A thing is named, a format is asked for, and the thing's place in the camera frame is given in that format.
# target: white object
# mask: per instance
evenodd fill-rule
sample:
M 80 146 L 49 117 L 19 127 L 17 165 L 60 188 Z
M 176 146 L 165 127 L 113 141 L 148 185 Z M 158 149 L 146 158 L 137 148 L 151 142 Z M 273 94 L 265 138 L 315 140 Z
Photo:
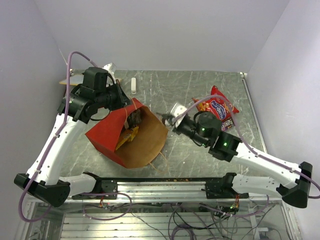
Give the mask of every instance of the white object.
M 58 128 L 64 121 L 64 114 L 57 115 L 53 129 L 46 141 L 40 155 L 37 157 L 36 161 L 26 172 L 29 176 L 32 176 L 39 165 L 39 162 L 49 145 L 51 139 L 55 136 Z M 83 133 L 86 124 L 82 121 L 73 121 L 71 116 L 67 117 L 67 122 L 63 130 L 61 131 L 59 137 L 56 138 L 54 144 L 52 145 L 43 165 L 41 171 L 37 175 L 35 181 L 40 183 L 44 181 L 45 185 L 55 185 L 57 184 L 61 172 L 62 165 L 65 161 L 66 155 L 70 146 L 77 140 L 78 136 Z
M 137 79 L 135 77 L 131 78 L 131 93 L 137 93 Z
M 116 67 L 116 65 L 115 65 L 113 62 L 105 65 L 105 66 L 103 67 L 103 69 L 107 70 L 107 71 L 110 73 L 110 75 L 112 76 L 113 80 L 116 81 L 115 71 L 116 71 L 117 67 Z M 109 84 L 109 86 L 113 84 L 113 81 L 112 81 L 112 80 L 111 80 L 111 81 L 108 81 L 108 80 L 107 80 L 106 82 L 107 82 L 107 84 Z
M 59 179 L 70 183 L 69 197 L 82 193 L 90 193 L 96 184 L 94 177 L 84 173 L 78 176 L 61 176 Z
M 244 176 L 237 174 L 232 181 L 232 189 L 238 194 L 253 193 L 282 198 L 277 192 L 280 183 L 266 176 Z
M 299 165 L 296 163 L 283 161 L 252 146 L 250 146 L 250 148 L 254 149 L 254 151 L 256 151 L 259 155 L 268 157 L 271 160 L 274 160 L 278 163 L 288 166 L 291 169 L 301 172 Z M 283 167 L 273 164 L 267 160 L 264 160 L 261 157 L 256 157 L 242 142 L 239 143 L 236 151 L 238 152 L 238 154 L 232 158 L 231 161 L 233 163 L 245 165 L 264 172 L 267 176 L 270 176 L 288 189 L 295 187 L 297 185 L 296 179 L 300 179 L 300 175 L 298 175 L 297 173 L 290 172 L 289 170 L 284 169 Z
M 185 106 L 183 106 L 183 105 L 181 105 L 180 103 L 177 102 L 177 103 L 173 106 L 170 114 L 176 118 L 176 117 L 178 117 L 180 114 L 183 114 L 186 110 L 187 110 L 187 108 L 186 108 Z M 176 128 L 180 125 L 181 121 L 184 119 L 185 116 L 186 116 L 186 115 L 183 115 L 181 118 L 179 118 L 179 119 L 175 122 L 175 127 L 176 127 Z

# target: logo on snack bag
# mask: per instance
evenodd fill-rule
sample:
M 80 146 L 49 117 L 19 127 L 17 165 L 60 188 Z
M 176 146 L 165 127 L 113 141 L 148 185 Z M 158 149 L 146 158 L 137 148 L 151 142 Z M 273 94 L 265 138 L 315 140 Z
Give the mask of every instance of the logo on snack bag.
M 211 106 L 216 110 L 216 112 L 218 113 L 219 115 L 219 119 L 220 120 L 223 120 L 226 118 L 227 116 L 227 113 L 226 113 L 226 109 L 221 106 L 219 103 L 217 103 L 215 100 L 213 100 L 211 102 Z

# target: floor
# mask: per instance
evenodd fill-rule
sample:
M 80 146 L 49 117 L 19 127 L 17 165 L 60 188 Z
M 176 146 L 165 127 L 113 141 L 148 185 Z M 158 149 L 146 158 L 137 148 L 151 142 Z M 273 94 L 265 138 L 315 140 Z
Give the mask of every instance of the floor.
M 238 108 L 236 118 L 244 138 L 253 146 L 262 149 L 262 143 L 254 120 L 246 89 L 239 73 L 216 71 L 137 71 L 117 70 L 123 90 L 135 97 L 155 113 L 167 113 L 176 102 L 189 106 L 192 98 L 210 94 L 213 85 Z M 131 78 L 137 79 L 137 93 L 131 94 Z M 105 116 L 108 110 L 101 109 L 95 118 Z M 98 152 L 85 136 L 96 122 L 89 122 L 86 130 L 73 144 L 62 167 L 61 176 L 75 176 L 85 171 L 101 177 L 221 177 L 228 172 L 250 176 L 263 176 L 257 169 L 214 159 L 208 149 L 196 146 L 189 138 L 169 132 L 162 153 L 168 160 L 168 171 L 157 172 L 150 165 L 143 168 L 126 169 Z M 228 130 L 237 135 L 235 128 Z M 165 171 L 162 156 L 152 164 Z

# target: brown paper bag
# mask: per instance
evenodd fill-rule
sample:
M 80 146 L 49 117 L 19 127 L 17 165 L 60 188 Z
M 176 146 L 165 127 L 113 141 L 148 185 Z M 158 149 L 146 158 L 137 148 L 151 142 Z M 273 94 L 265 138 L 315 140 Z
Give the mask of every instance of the brown paper bag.
M 99 152 L 128 169 L 144 167 L 155 159 L 168 134 L 168 129 L 147 106 L 135 98 L 132 100 L 134 104 L 112 111 L 85 134 Z M 137 135 L 115 150 L 127 117 L 136 109 L 141 111 Z

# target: red snack bag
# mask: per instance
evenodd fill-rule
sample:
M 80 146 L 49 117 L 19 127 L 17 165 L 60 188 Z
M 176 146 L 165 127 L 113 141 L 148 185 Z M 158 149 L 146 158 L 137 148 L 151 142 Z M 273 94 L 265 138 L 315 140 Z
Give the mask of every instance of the red snack bag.
M 227 99 L 226 96 L 218 90 L 217 86 L 213 86 L 211 89 L 211 95 L 214 95 L 214 94 L 222 96 L 225 99 Z M 195 98 L 192 98 L 192 100 L 194 102 L 198 101 L 198 99 L 195 99 Z M 232 112 L 234 114 L 239 113 L 239 110 L 236 107 L 234 107 L 233 105 L 231 106 L 232 106 Z M 222 121 L 222 127 L 221 127 L 222 131 L 229 129 L 234 125 L 234 122 L 232 121 L 232 118 L 231 118 L 228 103 L 220 98 L 213 97 L 207 101 L 203 101 L 199 103 L 196 106 L 196 108 L 198 109 L 198 111 L 212 112 L 217 119 Z

